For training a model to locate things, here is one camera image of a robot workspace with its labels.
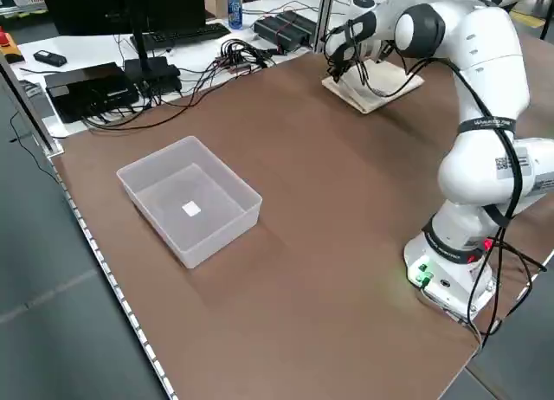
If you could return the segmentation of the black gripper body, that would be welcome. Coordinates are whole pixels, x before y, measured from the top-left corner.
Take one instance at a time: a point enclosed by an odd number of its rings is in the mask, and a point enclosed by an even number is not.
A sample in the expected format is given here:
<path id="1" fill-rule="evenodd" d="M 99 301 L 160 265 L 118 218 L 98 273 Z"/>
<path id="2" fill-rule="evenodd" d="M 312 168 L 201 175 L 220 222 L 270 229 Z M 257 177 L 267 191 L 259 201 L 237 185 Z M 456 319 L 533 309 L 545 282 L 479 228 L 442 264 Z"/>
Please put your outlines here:
<path id="1" fill-rule="evenodd" d="M 364 40 L 364 22 L 346 21 L 325 35 L 325 58 L 328 74 L 335 82 L 355 67 L 361 82 L 366 82 L 366 67 L 363 64 L 361 43 Z"/>

